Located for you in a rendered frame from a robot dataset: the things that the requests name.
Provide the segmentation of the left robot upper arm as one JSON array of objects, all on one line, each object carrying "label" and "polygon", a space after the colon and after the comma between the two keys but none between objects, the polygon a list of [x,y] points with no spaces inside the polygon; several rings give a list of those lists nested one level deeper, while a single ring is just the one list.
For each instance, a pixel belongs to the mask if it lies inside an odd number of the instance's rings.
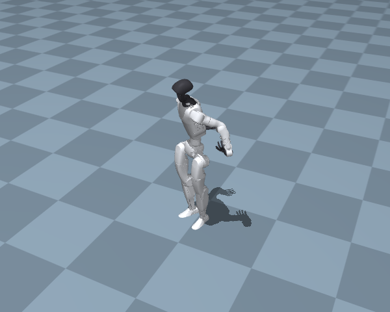
[{"label": "left robot upper arm", "polygon": [[[221,121],[218,121],[210,116],[207,116],[205,115],[203,112],[200,112],[200,111],[195,111],[193,110],[190,114],[190,118],[196,122],[197,124],[203,124],[203,125],[206,125],[206,126],[209,126],[209,127],[216,127],[216,131],[218,132],[218,128],[221,126],[221,125],[224,125],[226,127],[226,125],[221,122]],[[219,132],[218,132],[219,133]]]}]

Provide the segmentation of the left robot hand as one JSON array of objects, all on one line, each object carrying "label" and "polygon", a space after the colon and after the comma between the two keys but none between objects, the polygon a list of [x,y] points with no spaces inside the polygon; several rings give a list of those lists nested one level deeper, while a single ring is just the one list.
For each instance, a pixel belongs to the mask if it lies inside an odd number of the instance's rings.
[{"label": "left robot hand", "polygon": [[[218,142],[218,146],[216,146],[216,149],[218,150],[218,151],[221,151],[221,152],[224,152],[224,154],[225,155],[227,155],[226,154],[226,151],[225,151],[225,149],[224,149],[224,147],[223,147],[223,144],[222,144],[222,141],[220,141],[221,142],[221,146],[220,146],[220,144],[219,144],[219,142]],[[218,148],[219,147],[219,148]]]}]

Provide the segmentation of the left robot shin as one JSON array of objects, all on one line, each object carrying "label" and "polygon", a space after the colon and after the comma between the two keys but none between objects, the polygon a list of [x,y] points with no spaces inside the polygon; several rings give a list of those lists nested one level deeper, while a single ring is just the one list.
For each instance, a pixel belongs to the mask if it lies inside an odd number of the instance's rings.
[{"label": "left robot shin", "polygon": [[196,205],[199,210],[200,218],[203,217],[203,220],[206,218],[206,208],[209,201],[208,191],[209,189],[205,187],[203,189],[203,195],[201,197],[199,194],[196,194]]}]

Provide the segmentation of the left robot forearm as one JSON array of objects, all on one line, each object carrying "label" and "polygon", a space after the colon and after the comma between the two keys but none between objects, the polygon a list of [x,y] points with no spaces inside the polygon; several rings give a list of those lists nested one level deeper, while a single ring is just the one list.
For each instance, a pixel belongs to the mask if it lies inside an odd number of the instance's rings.
[{"label": "left robot forearm", "polygon": [[232,156],[233,152],[232,152],[232,145],[230,144],[231,141],[230,141],[229,131],[224,125],[221,125],[218,128],[218,132],[220,133],[220,139],[222,139],[223,147],[227,154],[226,157]]}]

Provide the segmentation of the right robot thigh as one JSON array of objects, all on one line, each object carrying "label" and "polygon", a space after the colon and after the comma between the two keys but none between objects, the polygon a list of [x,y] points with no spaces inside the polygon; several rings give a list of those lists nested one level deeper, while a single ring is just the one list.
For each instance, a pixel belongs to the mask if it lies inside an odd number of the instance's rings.
[{"label": "right robot thigh", "polygon": [[188,174],[188,168],[189,168],[189,160],[187,159],[188,156],[185,155],[185,141],[180,142],[175,147],[175,168],[177,170],[177,174],[179,178],[182,180],[184,184],[186,184],[188,187],[192,186],[192,178],[191,174]]}]

